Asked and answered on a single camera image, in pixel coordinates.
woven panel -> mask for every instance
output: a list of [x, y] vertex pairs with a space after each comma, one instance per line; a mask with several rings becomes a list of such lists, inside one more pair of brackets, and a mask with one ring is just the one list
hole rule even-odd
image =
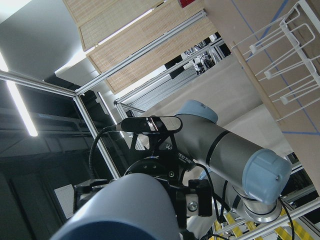
[[117, 0], [63, 0], [77, 26]]
[[97, 71], [103, 73], [203, 8], [203, 0], [197, 0], [185, 8], [181, 8], [177, 0], [169, 0], [129, 28], [96, 47], [89, 53], [88, 58]]
[[87, 50], [109, 37], [143, 13], [154, 8], [160, 0], [117, 0], [99, 14], [79, 26], [82, 48]]
[[106, 82], [113, 93], [118, 93], [216, 31], [205, 17], [119, 70]]

cable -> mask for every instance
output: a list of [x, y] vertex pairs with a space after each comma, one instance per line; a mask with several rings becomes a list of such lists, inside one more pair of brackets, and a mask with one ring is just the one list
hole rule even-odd
[[182, 184], [183, 180], [184, 180], [184, 175], [186, 173], [187, 169], [184, 168], [181, 172], [181, 175], [180, 175], [180, 179], [179, 179], [179, 184]]
[[219, 216], [219, 212], [218, 212], [218, 205], [217, 205], [217, 199], [216, 199], [216, 194], [215, 194], [215, 189], [214, 189], [214, 184], [212, 183], [212, 179], [210, 177], [210, 174], [209, 174], [209, 171], [208, 169], [203, 166], [202, 164], [200, 163], [196, 163], [196, 165], [198, 167], [201, 167], [203, 168], [203, 170], [205, 171], [207, 177], [208, 177], [208, 180], [209, 180], [209, 183], [210, 183], [210, 186], [211, 186], [211, 193], [212, 193], [212, 198], [213, 198], [213, 203], [214, 203], [214, 210], [215, 210], [215, 216], [216, 216], [216, 220], [218, 221], [218, 223], [222, 223], [221, 222], [221, 219], [220, 219], [220, 216]]
[[[226, 200], [226, 190], [227, 190], [228, 181], [225, 180], [222, 190], [222, 201], [225, 202]], [[224, 218], [224, 205], [221, 204], [220, 216], [219, 218], [222, 220]]]
[[202, 238], [200, 238], [200, 240], [206, 240], [206, 238], [211, 238], [211, 237], [216, 237], [216, 238], [220, 238], [220, 239], [229, 240], [228, 238], [226, 238], [224, 236], [220, 236], [218, 234], [206, 234]]
[[95, 179], [95, 177], [96, 177], [92, 162], [93, 162], [94, 152], [97, 147], [99, 139], [105, 133], [116, 132], [116, 131], [117, 131], [116, 125], [106, 126], [96, 135], [96, 137], [91, 145], [90, 154], [89, 154], [89, 173], [90, 173], [91, 179]]
[[282, 201], [282, 199], [281, 199], [280, 197], [278, 197], [278, 200], [279, 200], [279, 202], [281, 203], [281, 205], [282, 205], [282, 207], [283, 207], [286, 215], [288, 216], [289, 222], [290, 222], [290, 224], [291, 224], [291, 236], [292, 236], [291, 239], [292, 239], [292, 240], [295, 240], [295, 227], [294, 227], [294, 222], [292, 221], [291, 216], [290, 216], [290, 214], [289, 214], [289, 211], [288, 211], [286, 205], [284, 204], [284, 202]]

screw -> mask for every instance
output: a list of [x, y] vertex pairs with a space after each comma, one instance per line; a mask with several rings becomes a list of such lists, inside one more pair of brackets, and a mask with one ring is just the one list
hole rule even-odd
[[188, 203], [188, 209], [190, 212], [194, 212], [198, 209], [198, 203], [196, 201], [191, 201]]

metal extrusion beam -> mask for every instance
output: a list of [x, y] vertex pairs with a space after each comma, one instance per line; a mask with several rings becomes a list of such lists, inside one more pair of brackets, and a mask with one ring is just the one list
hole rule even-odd
[[140, 87], [137, 87], [134, 91], [126, 94], [125, 96], [119, 98], [116, 100], [117, 103], [122, 103], [124, 101], [129, 100], [130, 98], [132, 98], [134, 95], [136, 95], [137, 93], [139, 93], [142, 90], [145, 90], [146, 88], [148, 88], [149, 86], [153, 85], [155, 82], [157, 82], [158, 80], [162, 79], [164, 76], [168, 75], [169, 73], [173, 72], [174, 70], [186, 65], [189, 61], [191, 61], [192, 59], [194, 59], [196, 56], [203, 54], [204, 52], [208, 51], [210, 49], [210, 46], [205, 46], [204, 48], [202, 48], [199, 51], [196, 51], [195, 53], [193, 53], [192, 55], [188, 56], [186, 59], [182, 60], [181, 62], [178, 62], [176, 65], [170, 67], [169, 69], [161, 72], [159, 75], [155, 76], [154, 78], [150, 79], [147, 84], [143, 84]]
[[16, 84], [20, 84], [20, 85], [27, 86], [34, 89], [43, 90], [43, 91], [54, 93], [54, 94], [67, 96], [70, 98], [73, 98], [74, 96], [77, 95], [75, 91], [64, 88], [64, 87], [56, 86], [41, 80], [34, 80], [24, 76], [22, 77], [22, 76], [14, 75], [1, 70], [0, 70], [0, 80], [12, 81], [12, 82], [15, 82]]
[[127, 57], [126, 59], [124, 59], [123, 61], [119, 62], [117, 65], [113, 66], [112, 68], [110, 68], [109, 70], [103, 72], [102, 74], [100, 74], [99, 76], [95, 77], [93, 80], [91, 80], [90, 82], [88, 82], [87, 84], [83, 85], [82, 87], [80, 87], [79, 89], [76, 89], [75, 92], [78, 95], [84, 94], [85, 92], [89, 91], [90, 89], [92, 89], [94, 86], [96, 86], [97, 84], [99, 84], [100, 82], [102, 82], [104, 79], [106, 79], [107, 77], [111, 76], [112, 74], [116, 73], [117, 71], [119, 71], [120, 69], [124, 68], [125, 66], [127, 66], [128, 64], [132, 63], [134, 60], [138, 59], [139, 57], [141, 57], [142, 55], [146, 54], [147, 52], [149, 52], [150, 50], [154, 49], [155, 47], [157, 47], [158, 45], [162, 44], [163, 42], [165, 42], [167, 39], [171, 38], [172, 36], [178, 34], [179, 32], [181, 32], [182, 30], [184, 30], [185, 28], [187, 28], [188, 26], [192, 25], [193, 23], [195, 23], [196, 21], [204, 18], [205, 16], [207, 16], [206, 12], [204, 10], [198, 12], [197, 14], [193, 15], [192, 17], [190, 17], [189, 19], [187, 19], [186, 21], [184, 21], [183, 23], [179, 24], [178, 26], [176, 26], [175, 28], [171, 29], [170, 31], [166, 32], [165, 34], [163, 34], [162, 36], [158, 37], [156, 40], [150, 42], [148, 45], [144, 46], [143, 48], [141, 48], [140, 50], [136, 51], [135, 53], [133, 53], [132, 55], [130, 55], [129, 57]]
[[[89, 113], [84, 105], [84, 103], [82, 102], [80, 96], [75, 96], [73, 98], [73, 100], [75, 101], [77, 107], [79, 108], [79, 111], [81, 113], [81, 115], [83, 116], [83, 119], [87, 125], [87, 127], [89, 128], [93, 138], [96, 138], [96, 136], [98, 135], [98, 131], [96, 129], [96, 126], [94, 125], [91, 117], [89, 116]], [[106, 165], [108, 166], [112, 176], [115, 178], [115, 179], [118, 179], [120, 178], [120, 173], [118, 172], [117, 170], [117, 167], [115, 165], [115, 163], [112, 161], [112, 158], [110, 156], [110, 154], [108, 153], [108, 150], [104, 144], [104, 142], [100, 139], [97, 143], [97, 146], [105, 160], [105, 163]]]
[[132, 110], [132, 111], [136, 111], [136, 112], [141, 113], [141, 114], [145, 113], [145, 111], [143, 111], [143, 110], [141, 110], [141, 109], [138, 109], [138, 108], [136, 108], [136, 107], [129, 106], [129, 105], [124, 104], [124, 103], [120, 103], [120, 104], [121, 104], [121, 106], [122, 106], [123, 108], [125, 108], [125, 109]]
[[295, 200], [298, 200], [302, 197], [304, 197], [305, 195], [308, 195], [312, 192], [314, 192], [316, 190], [315, 186], [312, 184], [310, 186], [307, 186], [299, 191], [296, 191], [294, 193], [289, 194], [288, 196], [284, 197], [283, 199], [288, 202], [291, 203]]
[[124, 108], [120, 104], [115, 104], [114, 106], [118, 110], [122, 120], [126, 119], [128, 117], [127, 114], [126, 114], [126, 111], [124, 110]]
[[219, 235], [219, 234], [225, 233], [227, 231], [230, 231], [237, 226], [245, 224], [247, 221], [248, 221], [247, 219], [242, 219], [240, 221], [235, 222], [234, 224], [227, 225], [227, 226], [223, 227], [221, 230], [216, 231], [215, 234]]
[[[294, 220], [294, 219], [297, 219], [297, 218], [301, 217], [302, 215], [305, 215], [305, 214], [307, 214], [307, 213], [309, 213], [319, 207], [320, 207], [320, 198], [318, 197], [315, 200], [308, 202], [305, 205], [296, 208], [295, 210], [292, 210], [290, 212], [290, 216], [291, 216], [292, 220]], [[273, 222], [270, 222], [270, 223], [265, 224], [261, 227], [258, 227], [256, 230], [250, 231], [250, 232], [244, 234], [243, 236], [236, 238], [236, 240], [247, 240], [247, 239], [257, 238], [257, 237], [261, 236], [261, 234], [266, 234], [268, 232], [271, 232], [274, 229], [276, 229], [277, 227], [280, 227], [282, 224], [287, 223], [288, 221], [289, 221], [288, 216], [283, 215]]]
[[300, 162], [297, 162], [295, 163], [293, 166], [292, 166], [292, 172], [291, 172], [291, 175], [292, 174], [295, 174], [296, 172], [299, 172], [300, 170], [304, 169], [304, 166], [302, 166], [302, 164]]
[[[289, 211], [294, 210], [293, 206], [291, 206], [287, 201], [283, 202], [286, 206], [286, 208]], [[299, 218], [299, 220], [305, 224], [306, 226], [302, 226], [303, 229], [308, 229], [308, 232], [310, 233], [310, 231], [312, 231], [313, 234], [317, 235], [320, 239], [320, 229], [317, 228], [317, 226], [315, 226], [309, 219], [307, 219], [305, 216], [301, 216]]]

fluorescent ceiling light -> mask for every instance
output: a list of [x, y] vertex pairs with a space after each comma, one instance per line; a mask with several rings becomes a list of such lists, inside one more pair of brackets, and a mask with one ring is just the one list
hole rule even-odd
[[22, 97], [17, 89], [16, 84], [13, 81], [6, 81], [6, 84], [9, 88], [9, 91], [10, 91], [11, 96], [13, 98], [13, 101], [16, 105], [16, 108], [18, 109], [18, 111], [22, 117], [22, 120], [24, 122], [24, 125], [26, 126], [26, 129], [28, 130], [30, 136], [32, 136], [32, 137], [38, 136], [35, 125], [30, 118], [30, 115], [29, 115], [27, 108], [25, 106], [25, 103], [22, 100]]
[[7, 66], [7, 64], [5, 62], [5, 59], [2, 56], [1, 52], [0, 52], [0, 70], [4, 71], [4, 72], [8, 72], [9, 71], [8, 66]]

